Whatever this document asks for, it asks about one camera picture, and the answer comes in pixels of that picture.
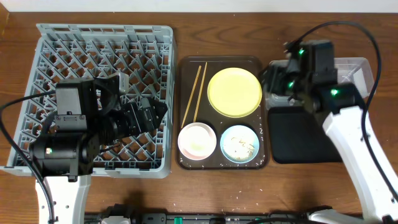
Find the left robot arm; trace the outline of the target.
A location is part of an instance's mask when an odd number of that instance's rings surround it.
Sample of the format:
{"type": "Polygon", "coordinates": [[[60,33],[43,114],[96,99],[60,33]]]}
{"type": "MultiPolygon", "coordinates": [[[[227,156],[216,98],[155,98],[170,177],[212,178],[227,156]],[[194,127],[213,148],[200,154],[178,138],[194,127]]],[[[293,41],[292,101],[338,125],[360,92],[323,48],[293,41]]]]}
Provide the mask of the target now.
{"type": "Polygon", "coordinates": [[[168,107],[153,98],[122,104],[120,77],[76,78],[56,84],[57,110],[30,145],[50,189],[51,220],[83,223],[94,159],[101,146],[159,128],[168,107]]]}

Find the wooden chopstick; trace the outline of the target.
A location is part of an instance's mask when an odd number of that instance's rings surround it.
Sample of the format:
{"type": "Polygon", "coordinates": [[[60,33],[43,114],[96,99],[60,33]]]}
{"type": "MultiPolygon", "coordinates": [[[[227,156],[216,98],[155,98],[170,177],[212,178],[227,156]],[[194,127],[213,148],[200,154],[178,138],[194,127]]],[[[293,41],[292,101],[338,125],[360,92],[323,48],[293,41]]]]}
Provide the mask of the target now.
{"type": "Polygon", "coordinates": [[[199,110],[199,107],[200,107],[201,95],[202,95],[202,92],[203,92],[203,86],[204,86],[204,82],[205,82],[205,76],[206,76],[207,66],[208,66],[208,62],[205,63],[203,75],[202,75],[202,78],[201,78],[201,83],[200,83],[200,89],[199,89],[199,93],[198,93],[197,104],[196,104],[196,107],[195,107],[195,114],[194,114],[194,117],[193,117],[193,122],[194,122],[194,123],[197,121],[197,115],[198,115],[198,110],[199,110]]]}
{"type": "Polygon", "coordinates": [[[195,76],[195,80],[194,80],[193,85],[192,85],[192,90],[191,90],[191,93],[190,93],[190,97],[188,99],[187,107],[185,109],[185,113],[184,113],[184,116],[183,116],[183,121],[182,121],[182,124],[181,124],[181,128],[184,127],[184,124],[185,124],[185,121],[186,121],[186,118],[187,118],[187,115],[188,115],[188,112],[189,112],[189,108],[190,108],[190,105],[191,105],[191,102],[192,102],[193,94],[195,92],[195,88],[196,88],[196,85],[197,85],[197,81],[198,81],[200,72],[201,72],[201,65],[198,66],[197,74],[195,76]]]}

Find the light blue bowl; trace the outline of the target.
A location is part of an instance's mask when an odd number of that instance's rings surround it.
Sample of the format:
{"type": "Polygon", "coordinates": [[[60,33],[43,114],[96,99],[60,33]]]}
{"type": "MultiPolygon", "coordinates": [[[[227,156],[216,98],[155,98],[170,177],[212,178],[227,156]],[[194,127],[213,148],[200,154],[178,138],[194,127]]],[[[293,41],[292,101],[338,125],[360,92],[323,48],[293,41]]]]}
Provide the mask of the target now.
{"type": "Polygon", "coordinates": [[[224,131],[220,138],[222,154],[235,164],[252,161],[257,156],[259,147],[257,134],[248,126],[231,126],[224,131]]]}

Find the white round bowl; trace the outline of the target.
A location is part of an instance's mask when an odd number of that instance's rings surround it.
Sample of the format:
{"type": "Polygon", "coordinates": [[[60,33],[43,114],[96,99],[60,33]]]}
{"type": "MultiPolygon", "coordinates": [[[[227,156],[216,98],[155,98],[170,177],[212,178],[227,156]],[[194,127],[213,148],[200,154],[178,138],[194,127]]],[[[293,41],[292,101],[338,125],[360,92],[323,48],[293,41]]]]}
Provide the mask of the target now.
{"type": "Polygon", "coordinates": [[[180,131],[177,144],[183,156],[193,161],[201,161],[215,151],[217,137],[209,125],[191,123],[180,131]]]}

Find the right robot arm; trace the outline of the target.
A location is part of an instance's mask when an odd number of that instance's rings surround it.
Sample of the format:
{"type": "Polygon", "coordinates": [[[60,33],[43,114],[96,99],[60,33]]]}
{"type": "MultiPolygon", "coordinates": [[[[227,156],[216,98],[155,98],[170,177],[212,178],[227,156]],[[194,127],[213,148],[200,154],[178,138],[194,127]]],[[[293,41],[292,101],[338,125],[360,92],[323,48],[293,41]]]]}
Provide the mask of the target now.
{"type": "Polygon", "coordinates": [[[263,89],[299,101],[336,147],[357,191],[362,223],[397,223],[397,174],[373,131],[368,107],[353,82],[339,82],[329,40],[286,45],[285,65],[271,62],[263,89]]]}

